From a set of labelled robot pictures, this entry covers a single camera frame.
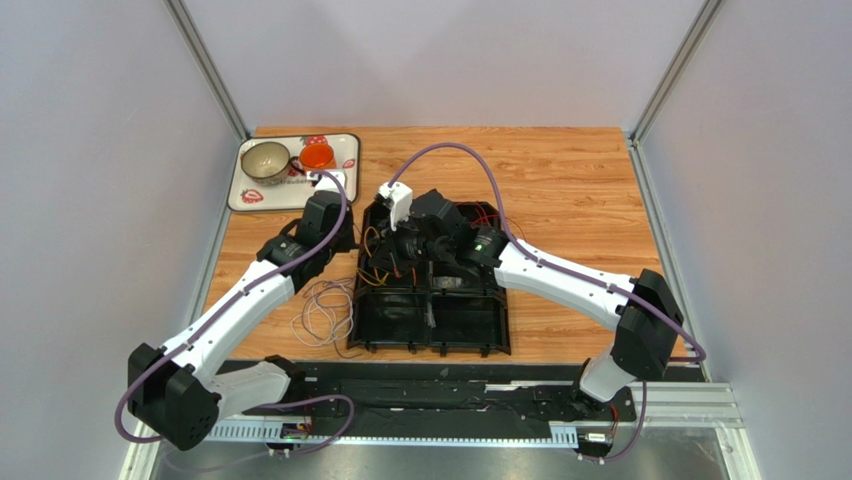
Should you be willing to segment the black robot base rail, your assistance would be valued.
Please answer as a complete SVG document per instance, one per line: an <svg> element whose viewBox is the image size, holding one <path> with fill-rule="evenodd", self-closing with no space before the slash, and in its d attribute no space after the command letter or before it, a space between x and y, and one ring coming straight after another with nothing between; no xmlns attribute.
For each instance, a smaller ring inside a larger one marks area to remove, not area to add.
<svg viewBox="0 0 852 480"><path fill-rule="evenodd" d="M306 377L286 402L341 394L355 404L348 438L544 440L553 422L608 431L634 424L637 400L621 390L614 406L577 421L569 410L577 364L300 361Z"/></svg>

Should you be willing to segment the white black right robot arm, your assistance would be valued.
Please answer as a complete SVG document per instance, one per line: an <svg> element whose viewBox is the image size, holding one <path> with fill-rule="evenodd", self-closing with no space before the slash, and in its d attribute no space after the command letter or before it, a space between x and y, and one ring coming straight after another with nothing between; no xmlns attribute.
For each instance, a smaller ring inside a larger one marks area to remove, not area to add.
<svg viewBox="0 0 852 480"><path fill-rule="evenodd" d="M613 331L612 345L588 359L573 381L569 419L606 412L628 384L663 377L683 319L659 273L643 270L631 277L550 255L498 227L472 224L437 190L414 196L402 183L383 184L375 201L388 213L378 226L372 267L443 264L466 282L484 277L569 307Z"/></svg>

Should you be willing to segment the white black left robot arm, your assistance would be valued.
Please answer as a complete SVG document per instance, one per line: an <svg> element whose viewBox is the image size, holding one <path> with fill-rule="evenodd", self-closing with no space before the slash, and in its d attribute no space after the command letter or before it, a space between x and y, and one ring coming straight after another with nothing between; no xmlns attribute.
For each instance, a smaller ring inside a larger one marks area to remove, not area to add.
<svg viewBox="0 0 852 480"><path fill-rule="evenodd" d="M302 217L266 241L213 307L161 346L136 347L114 415L119 434L140 442L123 426L124 413L130 413L154 431L151 442L166 441L187 451L218 421L283 399L302 376L283 357L227 374L219 369L261 320L318 277L336 254L355 248L352 223L345 195L316 191Z"/></svg>

